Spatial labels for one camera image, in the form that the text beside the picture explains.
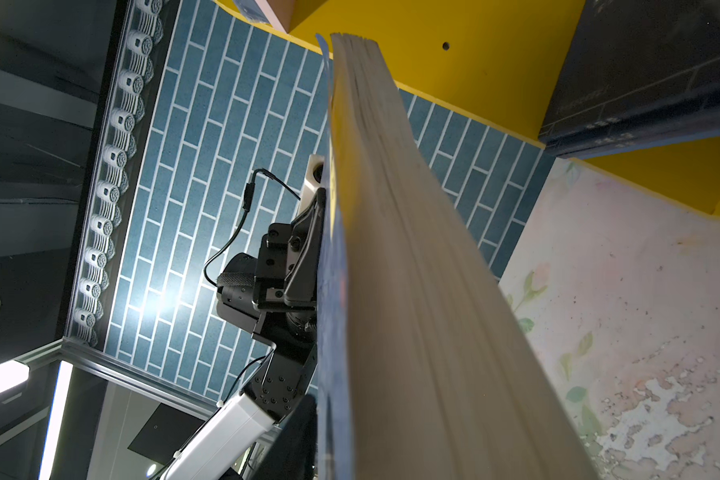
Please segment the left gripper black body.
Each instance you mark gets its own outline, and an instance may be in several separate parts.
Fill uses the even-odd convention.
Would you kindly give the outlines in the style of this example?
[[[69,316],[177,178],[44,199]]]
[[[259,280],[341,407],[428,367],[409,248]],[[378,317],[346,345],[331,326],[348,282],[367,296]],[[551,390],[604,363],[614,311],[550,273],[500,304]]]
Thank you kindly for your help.
[[[296,342],[317,336],[317,270],[326,190],[318,188],[307,208],[289,223],[273,223],[259,254],[239,253],[217,278],[216,313],[262,342],[283,329]]]

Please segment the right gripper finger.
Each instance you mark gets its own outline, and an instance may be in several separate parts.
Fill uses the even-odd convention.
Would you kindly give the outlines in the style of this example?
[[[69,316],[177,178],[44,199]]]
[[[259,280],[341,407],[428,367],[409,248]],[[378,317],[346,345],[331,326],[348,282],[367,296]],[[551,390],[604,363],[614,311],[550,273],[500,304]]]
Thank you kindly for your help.
[[[306,395],[289,416],[252,479],[313,479],[317,440],[317,403],[313,395]]]

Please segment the blue book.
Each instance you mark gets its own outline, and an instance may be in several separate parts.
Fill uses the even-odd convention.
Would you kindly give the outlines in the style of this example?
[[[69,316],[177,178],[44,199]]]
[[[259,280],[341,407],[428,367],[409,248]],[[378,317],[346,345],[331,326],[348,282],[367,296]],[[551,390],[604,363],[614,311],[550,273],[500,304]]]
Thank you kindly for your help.
[[[539,131],[590,159],[720,136],[720,0],[588,1]]]
[[[379,45],[332,79],[318,267],[323,479],[593,479],[496,278],[414,141]]]

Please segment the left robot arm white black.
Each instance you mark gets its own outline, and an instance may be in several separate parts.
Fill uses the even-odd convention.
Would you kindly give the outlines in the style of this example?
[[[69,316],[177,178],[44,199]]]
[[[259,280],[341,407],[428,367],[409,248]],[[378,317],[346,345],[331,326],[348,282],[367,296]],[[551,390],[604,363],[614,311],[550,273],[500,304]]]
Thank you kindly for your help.
[[[175,452],[159,479],[220,479],[297,410],[317,366],[317,277],[326,209],[319,187],[290,223],[273,223],[259,254],[235,255],[216,280],[217,313],[270,351]]]

